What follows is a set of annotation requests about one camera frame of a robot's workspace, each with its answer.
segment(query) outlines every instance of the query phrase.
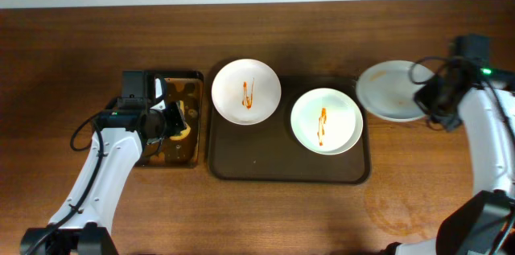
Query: green indicator light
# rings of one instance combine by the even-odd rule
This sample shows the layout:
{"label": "green indicator light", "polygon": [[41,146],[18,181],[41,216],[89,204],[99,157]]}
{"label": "green indicator light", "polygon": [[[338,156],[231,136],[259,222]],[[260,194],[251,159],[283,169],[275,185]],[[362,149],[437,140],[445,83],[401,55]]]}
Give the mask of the green indicator light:
{"label": "green indicator light", "polygon": [[482,73],[485,74],[485,75],[490,75],[492,74],[492,69],[488,69],[488,68],[482,68],[481,69]]}

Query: orange sauce drizzle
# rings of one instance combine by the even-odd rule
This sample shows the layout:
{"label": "orange sauce drizzle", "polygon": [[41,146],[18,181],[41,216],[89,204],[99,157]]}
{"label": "orange sauce drizzle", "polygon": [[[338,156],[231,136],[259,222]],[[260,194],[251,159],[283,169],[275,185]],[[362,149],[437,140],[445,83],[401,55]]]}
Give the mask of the orange sauce drizzle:
{"label": "orange sauce drizzle", "polygon": [[250,89],[250,97],[247,94],[247,82],[243,82],[243,101],[241,102],[241,104],[243,106],[245,106],[247,109],[252,108],[253,95],[254,95],[254,79],[252,79],[252,88]]}
{"label": "orange sauce drizzle", "polygon": [[319,144],[320,146],[323,146],[323,136],[325,135],[325,130],[323,129],[323,126],[328,120],[328,114],[325,110],[325,107],[322,108],[322,114],[320,114],[319,117],[319,131],[316,133],[319,137]]}

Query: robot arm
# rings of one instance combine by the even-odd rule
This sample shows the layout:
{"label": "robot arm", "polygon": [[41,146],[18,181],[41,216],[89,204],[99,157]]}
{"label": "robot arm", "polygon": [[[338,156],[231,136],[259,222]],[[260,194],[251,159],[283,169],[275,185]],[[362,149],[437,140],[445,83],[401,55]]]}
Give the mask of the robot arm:
{"label": "robot arm", "polygon": [[[104,141],[104,153],[101,168],[86,201],[80,206],[81,214],[68,220],[60,228],[78,229],[87,223],[95,223],[105,227],[111,233],[113,216],[123,186],[130,170],[142,154],[142,141],[136,132],[123,128],[108,128],[101,131]],[[68,198],[57,213],[50,219],[49,224],[56,224],[70,212],[70,204],[75,206],[84,193],[89,178],[93,173],[98,159],[98,136],[92,137],[91,149],[82,171],[73,186]]]}
{"label": "robot arm", "polygon": [[165,95],[164,79],[146,72],[123,73],[118,109],[91,118],[96,131],[72,191],[46,228],[27,230],[21,254],[117,254],[109,234],[132,167],[146,144],[186,129],[179,104],[167,105]]}
{"label": "robot arm", "polygon": [[[509,109],[509,111],[515,110],[515,97],[513,97],[512,93],[501,90],[496,90],[496,93],[500,98],[504,109]],[[465,94],[463,100],[458,105],[459,117],[463,121],[467,131],[468,144],[471,151],[474,178],[473,195],[481,197],[489,192],[493,193],[495,191],[502,191],[509,198],[513,199],[515,198],[513,190],[513,161],[515,159],[515,154],[513,153],[513,144],[509,138],[510,134],[505,124],[502,122],[494,101],[492,90],[479,90],[477,88],[472,88],[467,92],[467,94]],[[481,204],[478,200],[473,200],[472,202]],[[483,207],[488,205],[497,207],[497,205],[493,203],[480,206]],[[478,216],[474,212],[465,210],[463,212],[470,214],[470,218],[466,218],[466,215],[463,215],[463,217],[457,218],[457,222],[451,221],[451,224],[444,223],[442,225],[444,228],[441,228],[441,232],[439,232],[439,252],[437,252],[437,240],[435,238],[417,244],[399,245],[395,254],[461,254],[459,252],[453,253],[451,245],[460,245],[461,249],[456,249],[464,251],[474,245],[472,244],[474,241],[486,241],[487,243],[476,245],[476,248],[483,251],[488,250],[492,246],[491,241],[495,239],[496,234],[499,232],[500,228],[502,228],[502,224],[504,223],[503,220],[499,221],[499,219],[509,215],[509,209],[507,210],[502,206],[499,210],[492,211],[493,214],[488,214],[490,211],[491,210],[487,209],[482,216]],[[465,240],[465,237],[462,237],[462,240],[457,242],[449,242],[442,239],[445,236],[459,238],[459,236],[456,236],[457,232],[445,232],[445,228],[454,229],[456,226],[465,226],[464,234],[466,235],[470,234],[469,231],[473,229],[479,229],[480,225],[477,225],[475,228],[466,228],[467,222],[472,222],[479,218],[483,218],[485,222],[497,220],[497,223],[492,224],[489,229],[480,230],[480,232],[475,234],[475,236],[472,234],[467,240]]]}
{"label": "robot arm", "polygon": [[469,35],[458,40],[461,52],[439,59],[446,62],[442,66],[447,70],[445,77],[435,75],[420,83],[425,86],[414,100],[433,123],[447,131],[465,125],[474,197],[445,219],[435,239],[393,245],[387,250],[395,255],[495,254],[515,222],[515,125],[509,119],[515,115],[515,97],[492,86],[501,82],[513,87],[514,75],[488,68],[485,37]]}

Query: dirty plate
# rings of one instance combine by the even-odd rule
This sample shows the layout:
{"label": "dirty plate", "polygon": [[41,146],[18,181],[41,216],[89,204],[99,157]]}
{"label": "dirty plate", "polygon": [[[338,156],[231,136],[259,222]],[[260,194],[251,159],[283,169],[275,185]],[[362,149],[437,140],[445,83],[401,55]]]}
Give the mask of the dirty plate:
{"label": "dirty plate", "polygon": [[252,125],[276,110],[281,84],[268,65],[252,59],[236,60],[216,74],[211,96],[222,117],[239,125]]}
{"label": "dirty plate", "polygon": [[363,117],[356,103],[344,93],[318,88],[303,94],[290,117],[295,137],[318,154],[341,154],[356,144]]}
{"label": "dirty plate", "polygon": [[[357,81],[356,94],[365,109],[371,114],[396,122],[414,121],[424,113],[414,103],[414,94],[423,86],[411,83],[409,61],[388,61],[372,66],[361,74]],[[413,71],[416,81],[427,80],[433,72],[422,65]]]}

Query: wood grain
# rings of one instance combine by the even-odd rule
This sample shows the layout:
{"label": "wood grain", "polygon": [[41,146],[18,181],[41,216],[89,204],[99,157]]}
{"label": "wood grain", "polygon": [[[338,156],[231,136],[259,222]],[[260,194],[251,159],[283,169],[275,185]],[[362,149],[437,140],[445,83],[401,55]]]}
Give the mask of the wood grain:
{"label": "wood grain", "polygon": [[[84,153],[72,131],[120,93],[126,69],[195,69],[251,57],[279,75],[354,75],[384,60],[446,55],[489,35],[515,70],[515,0],[317,2],[0,10],[0,253],[17,253],[70,191]],[[200,164],[134,169],[113,239],[124,254],[347,254],[435,236],[472,192],[464,130],[369,116],[373,173],[358,187],[220,181]],[[87,143],[88,137],[80,137]]]}

